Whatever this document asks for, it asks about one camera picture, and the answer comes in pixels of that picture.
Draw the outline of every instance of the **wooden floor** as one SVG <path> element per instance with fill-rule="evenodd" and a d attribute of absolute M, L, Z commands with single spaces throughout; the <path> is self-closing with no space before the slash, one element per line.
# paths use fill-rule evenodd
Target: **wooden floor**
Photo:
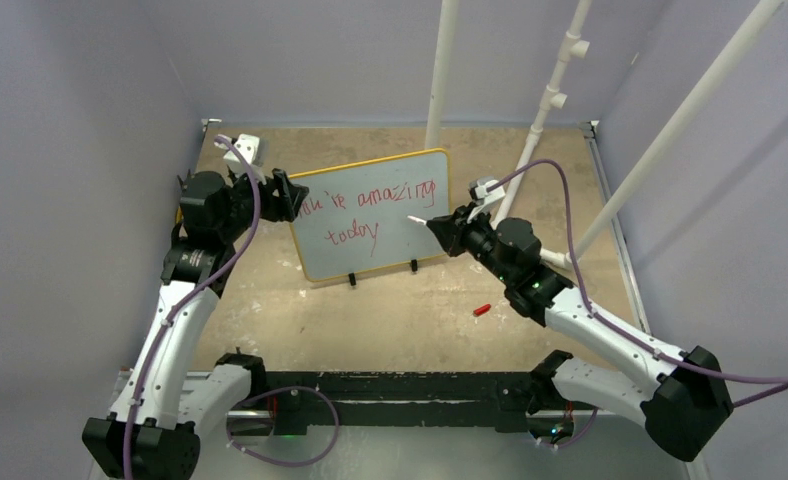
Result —
<path fill-rule="evenodd" d="M 289 173 L 413 152 L 424 140 L 421 128 L 211 128 L 198 170 L 225 171 L 224 152 L 211 142 L 217 133 L 267 139 L 266 170 Z M 512 171 L 526 134 L 527 129 L 445 129 L 454 206 L 469 201 L 470 181 Z M 581 235 L 602 205 L 582 133 L 547 130 L 533 158 L 552 158 L 565 169 L 573 228 Z M 562 198 L 557 173 L 539 166 L 527 174 L 511 215 L 530 220 L 545 248 L 565 252 Z M 582 269 L 592 298 L 634 323 L 609 235 L 597 239 Z M 554 349 L 607 366 L 578 343 L 518 316 L 503 298 L 501 283 L 468 256 L 443 259 L 416 275 L 406 267 L 360 277 L 356 289 L 346 279 L 312 284 L 303 276 L 288 225 L 263 222 L 205 328 L 192 369 L 210 370 L 236 346 L 263 357 L 269 370 L 530 370 Z M 491 311 L 475 318 L 473 309 L 486 303 Z"/>

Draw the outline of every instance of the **white marker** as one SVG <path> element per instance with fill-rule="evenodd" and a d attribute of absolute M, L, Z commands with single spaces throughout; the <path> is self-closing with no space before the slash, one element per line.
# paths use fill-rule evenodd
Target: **white marker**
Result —
<path fill-rule="evenodd" d="M 409 220 L 411 220 L 411 221 L 413 221 L 415 223 L 420 223 L 421 225 L 426 225 L 426 220 L 424 220 L 422 218 L 418 218 L 418 217 L 415 217 L 413 215 L 406 215 L 406 218 L 408 218 Z"/>

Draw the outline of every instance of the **white pole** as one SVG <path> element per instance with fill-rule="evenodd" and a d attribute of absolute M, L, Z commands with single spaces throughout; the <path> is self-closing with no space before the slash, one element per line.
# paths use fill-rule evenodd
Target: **white pole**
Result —
<path fill-rule="evenodd" d="M 585 17 L 588 15 L 588 9 L 591 7 L 591 0 L 580 0 L 577 4 L 577 9 L 574 12 L 574 18 L 571 20 L 571 26 L 565 32 L 565 38 L 562 40 L 562 46 L 559 47 L 559 55 L 556 60 L 556 66 L 553 68 L 553 75 L 550 76 L 550 83 L 544 88 L 544 93 L 541 95 L 541 102 L 538 105 L 538 114 L 535 116 L 535 121 L 529 127 L 529 134 L 527 135 L 526 143 L 524 143 L 524 150 L 521 152 L 521 157 L 518 159 L 518 165 L 515 167 L 521 168 L 529 163 L 532 152 L 538 141 L 541 139 L 541 134 L 544 132 L 544 120 L 547 119 L 547 113 L 551 108 L 562 108 L 567 99 L 567 95 L 559 92 L 559 84 L 562 82 L 562 77 L 565 76 L 565 69 L 568 67 L 568 62 L 571 61 L 571 56 L 583 58 L 588 50 L 588 42 L 580 40 L 580 30 L 582 24 L 585 22 Z M 518 194 L 518 188 L 521 181 L 526 174 L 518 175 L 509 182 L 506 188 L 506 197 L 500 203 L 500 208 L 494 215 L 493 224 L 496 227 L 501 220 L 509 215 L 509 210 L 512 208 L 512 202 L 515 201 L 515 196 Z M 551 261 L 550 254 L 553 252 L 542 251 L 542 257 Z M 553 254 L 555 258 L 562 258 L 561 254 Z"/>
<path fill-rule="evenodd" d="M 756 43 L 759 33 L 768 25 L 771 17 L 782 7 L 786 0 L 760 0 L 756 7 L 747 16 L 744 23 L 700 77 L 697 84 L 691 89 L 683 103 L 677 108 L 668 123 L 653 139 L 647 150 L 630 171 L 621 186 L 612 194 L 612 198 L 603 206 L 603 210 L 588 227 L 588 231 L 574 245 L 574 252 L 581 257 L 594 243 L 597 235 L 612 221 L 618 210 L 638 190 L 642 181 L 647 177 L 656 163 L 662 159 L 662 153 L 668 149 L 677 137 L 683 133 L 685 127 L 697 116 L 698 112 L 706 105 L 712 94 L 721 85 L 724 78 L 738 65 L 739 61 Z M 570 265 L 570 260 L 565 255 L 565 264 Z"/>
<path fill-rule="evenodd" d="M 442 0 L 441 20 L 438 22 L 438 43 L 435 46 L 435 67 L 432 69 L 432 89 L 429 95 L 429 118 L 426 121 L 425 148 L 427 150 L 440 145 L 441 113 L 444 110 L 444 96 L 447 93 L 447 73 L 450 71 L 458 13 L 459 0 Z"/>

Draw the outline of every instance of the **white wall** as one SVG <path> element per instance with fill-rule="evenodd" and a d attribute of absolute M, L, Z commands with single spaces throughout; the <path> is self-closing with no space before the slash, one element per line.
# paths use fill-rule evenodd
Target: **white wall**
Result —
<path fill-rule="evenodd" d="M 669 4 L 600 124 L 613 188 L 755 3 Z M 788 5 L 620 218 L 655 334 L 788 374 Z M 737 410 L 705 456 L 716 480 L 788 478 L 788 392 Z"/>
<path fill-rule="evenodd" d="M 203 117 L 425 122 L 441 0 L 143 0 Z M 595 1 L 551 124 L 600 118 L 664 0 Z M 445 121 L 532 123 L 575 0 L 461 2 Z"/>
<path fill-rule="evenodd" d="M 85 478 L 198 118 L 133 1 L 0 0 L 0 479 Z"/>

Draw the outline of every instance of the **red marker cap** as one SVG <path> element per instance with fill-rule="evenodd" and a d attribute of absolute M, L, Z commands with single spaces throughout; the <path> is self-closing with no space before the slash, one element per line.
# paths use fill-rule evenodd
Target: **red marker cap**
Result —
<path fill-rule="evenodd" d="M 485 312 L 487 312 L 489 310 L 491 310 L 491 304 L 490 303 L 486 303 L 485 305 L 483 305 L 483 306 L 477 308 L 476 310 L 474 310 L 474 315 L 478 317 L 478 316 L 482 315 L 483 313 L 485 313 Z"/>

